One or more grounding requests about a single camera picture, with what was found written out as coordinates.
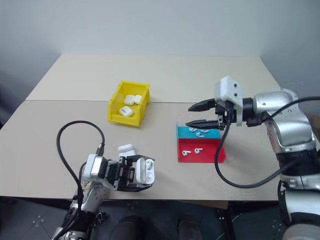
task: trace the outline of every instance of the person's leg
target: person's leg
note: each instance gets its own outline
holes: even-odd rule
[[[190,214],[184,214],[178,222],[179,240],[203,240],[199,226]]]
[[[107,240],[137,240],[139,218],[135,215],[126,216],[114,227]]]

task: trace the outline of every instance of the yellow plastic container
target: yellow plastic container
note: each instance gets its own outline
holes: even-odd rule
[[[140,121],[145,116],[147,104],[150,102],[149,84],[121,81],[115,93],[108,103],[107,120],[139,127]],[[130,117],[122,116],[119,109],[125,106],[124,100],[126,95],[141,95],[139,104],[129,106],[133,110],[133,115]]]

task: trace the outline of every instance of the cable connector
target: cable connector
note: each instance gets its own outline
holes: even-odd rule
[[[105,144],[100,143],[99,147],[96,149],[95,154],[97,154],[99,157],[102,157],[105,153]]]

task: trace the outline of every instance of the tabletop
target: tabletop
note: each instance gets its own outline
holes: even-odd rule
[[[102,65],[112,59],[116,59],[112,68],[117,71],[110,73],[110,66]],[[148,62],[154,64],[153,71]],[[142,69],[137,70],[139,65],[152,73],[143,75]],[[117,147],[133,144],[137,154],[155,159],[155,183],[151,188],[136,193],[111,191],[110,199],[276,200],[277,178],[258,188],[238,189],[224,183],[212,163],[178,163],[176,124],[214,118],[213,110],[191,113],[188,107],[213,97],[214,84],[220,79],[209,76],[219,74],[231,75],[248,97],[279,87],[258,57],[62,55],[0,131],[0,180],[6,183],[1,185],[0,195],[71,198],[76,184],[59,159],[56,137],[67,122],[87,120],[104,132],[106,158],[117,160]],[[158,83],[159,76],[164,75],[174,77],[161,78],[162,84]],[[191,84],[195,76],[200,88]],[[150,84],[151,96],[140,127],[107,122],[108,98],[119,81],[138,79]],[[175,91],[162,87],[167,84]],[[83,124],[70,127],[62,136],[62,150],[75,172],[99,143],[99,134]],[[257,182],[279,168],[265,126],[232,126],[224,148],[227,157],[220,168],[231,181]]]

